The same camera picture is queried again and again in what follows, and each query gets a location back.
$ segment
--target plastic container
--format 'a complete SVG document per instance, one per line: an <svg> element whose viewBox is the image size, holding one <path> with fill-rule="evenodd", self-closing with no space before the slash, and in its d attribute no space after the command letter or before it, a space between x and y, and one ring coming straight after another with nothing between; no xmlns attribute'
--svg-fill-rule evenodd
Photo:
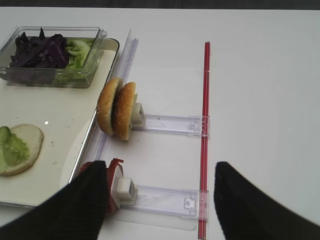
<svg viewBox="0 0 320 240"><path fill-rule="evenodd" d="M39 26L21 26L14 29L0 48L0 77L6 80L8 85L89 87L103 54L101 47L107 33L99 27L42 27L42 29L46 38L61 34L67 41L92 40L92 46L82 67L79 69L10 67L11 56L16 52L16 38L23 32L28 38L38 37L40 34Z"/></svg>

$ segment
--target sesame seed bun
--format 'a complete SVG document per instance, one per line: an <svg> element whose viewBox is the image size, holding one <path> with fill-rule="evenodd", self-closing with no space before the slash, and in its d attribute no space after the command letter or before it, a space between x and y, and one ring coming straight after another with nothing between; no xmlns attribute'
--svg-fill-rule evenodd
<svg viewBox="0 0 320 240"><path fill-rule="evenodd" d="M131 135L131 115L135 105L136 83L129 82L123 86L116 97L113 115L115 134L121 140L129 140Z"/></svg>
<svg viewBox="0 0 320 240"><path fill-rule="evenodd" d="M108 134L115 134L112 124L112 115L115 107L115 99L123 86L121 78L113 78L109 80L100 93L96 106L96 120L100 129Z"/></svg>

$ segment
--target hamburger bun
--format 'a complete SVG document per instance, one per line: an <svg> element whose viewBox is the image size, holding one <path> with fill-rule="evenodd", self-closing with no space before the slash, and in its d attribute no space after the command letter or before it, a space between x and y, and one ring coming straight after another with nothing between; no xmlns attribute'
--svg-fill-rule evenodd
<svg viewBox="0 0 320 240"><path fill-rule="evenodd" d="M112 124L112 115L115 106L116 95L123 87L123 81L121 78L113 78L109 80L102 92L100 93L97 107L96 107L96 120L100 129L108 134L115 134L115 130Z"/></svg>
<svg viewBox="0 0 320 240"><path fill-rule="evenodd" d="M16 166L6 166L4 171L1 171L0 176L16 175L31 168L38 158L44 138L42 131L32 124L16 125L10 128L10 131L26 144L29 157Z"/></svg>
<svg viewBox="0 0 320 240"><path fill-rule="evenodd" d="M121 140L129 140L131 135L131 115L136 103L136 83L129 82L123 86L116 97L113 126L115 134Z"/></svg>

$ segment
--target red straw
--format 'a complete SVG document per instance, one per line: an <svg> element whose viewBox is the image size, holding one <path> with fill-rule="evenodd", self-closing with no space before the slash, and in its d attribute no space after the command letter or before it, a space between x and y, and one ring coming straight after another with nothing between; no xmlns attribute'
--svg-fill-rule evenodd
<svg viewBox="0 0 320 240"><path fill-rule="evenodd" d="M201 164L200 164L200 190L203 192L208 191L209 73L210 73L210 42L207 41L204 45L203 104L202 104L203 120L202 120ZM199 220L198 239L205 240L206 237L207 237L207 221Z"/></svg>

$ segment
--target tray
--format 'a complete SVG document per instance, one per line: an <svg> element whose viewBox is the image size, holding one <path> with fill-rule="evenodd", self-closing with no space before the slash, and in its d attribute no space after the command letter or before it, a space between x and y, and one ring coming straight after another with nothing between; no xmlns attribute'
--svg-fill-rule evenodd
<svg viewBox="0 0 320 240"><path fill-rule="evenodd" d="M97 100L115 65L119 42L106 38L102 48L89 88L16 86L0 79L0 126L33 124L44 135L31 168L0 176L0 204L34 207L68 183L86 148Z"/></svg>

